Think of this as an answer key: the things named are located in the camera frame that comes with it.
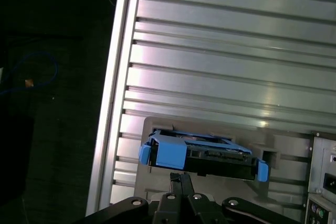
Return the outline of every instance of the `blue plastic clip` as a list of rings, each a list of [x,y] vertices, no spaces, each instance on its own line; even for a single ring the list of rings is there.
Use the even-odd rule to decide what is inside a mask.
[[[268,180],[268,165],[262,159],[258,158],[258,175],[257,179],[260,182],[266,182]]]

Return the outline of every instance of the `dark background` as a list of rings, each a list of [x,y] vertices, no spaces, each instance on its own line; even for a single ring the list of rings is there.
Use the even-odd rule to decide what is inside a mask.
[[[85,215],[114,8],[108,0],[0,0],[5,73],[36,51],[59,65],[51,84],[0,96],[0,199],[12,196],[0,207],[1,223],[72,223]],[[0,92],[53,74],[50,59],[29,58]]]

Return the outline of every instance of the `metal screw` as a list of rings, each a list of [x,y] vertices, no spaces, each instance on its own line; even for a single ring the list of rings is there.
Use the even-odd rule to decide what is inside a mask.
[[[132,201],[132,204],[135,205],[135,206],[138,206],[138,205],[141,205],[141,201],[136,199],[136,200]]]
[[[238,201],[232,199],[232,200],[229,201],[229,204],[230,204],[231,206],[237,206],[237,205],[238,205]]]
[[[169,194],[169,195],[167,196],[167,198],[168,198],[168,199],[175,199],[176,197],[175,197],[175,195],[173,195],[173,194]]]
[[[202,198],[202,195],[200,195],[200,194],[195,194],[193,197],[194,197],[194,199],[201,199],[201,198]]]

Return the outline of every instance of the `blue cable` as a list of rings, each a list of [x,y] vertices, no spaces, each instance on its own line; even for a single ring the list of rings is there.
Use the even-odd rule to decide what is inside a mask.
[[[25,62],[28,58],[32,57],[32,56],[36,56],[36,55],[46,55],[53,63],[54,63],[54,66],[55,66],[55,73],[54,73],[54,76],[49,80],[49,81],[46,81],[46,82],[43,82],[43,83],[39,83],[37,85],[34,85],[33,87],[17,87],[17,88],[12,88],[12,89],[7,89],[7,90],[4,90],[4,91],[0,91],[0,95],[4,95],[4,94],[7,94],[7,93],[12,93],[12,92],[17,92],[17,91],[23,91],[23,90],[32,90],[32,89],[37,89],[37,88],[40,88],[40,87],[44,87],[46,85],[49,85],[50,83],[52,83],[57,74],[58,74],[58,65],[57,65],[57,61],[56,59],[48,52],[33,52],[31,54],[28,54],[26,55],[18,64],[15,65],[15,67],[6,75],[6,77],[0,82],[0,84],[4,83],[5,81],[7,81],[10,76],[13,74],[13,72],[16,71],[16,69],[23,63]]]

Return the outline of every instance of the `dark floor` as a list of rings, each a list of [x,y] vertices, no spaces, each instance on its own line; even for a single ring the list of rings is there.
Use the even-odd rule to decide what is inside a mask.
[[[11,114],[34,119],[22,195],[27,219],[30,224],[72,223],[86,210],[114,6],[107,0],[0,0],[0,10],[0,33],[7,45],[13,45],[5,71],[36,51],[51,53],[59,65],[51,84],[0,99]],[[56,37],[13,44],[41,35]],[[33,57],[13,74],[10,86],[22,87],[26,79],[44,82],[53,74],[47,57]],[[7,208],[17,206],[24,212],[22,199],[16,198]],[[17,216],[7,220],[26,222]]]

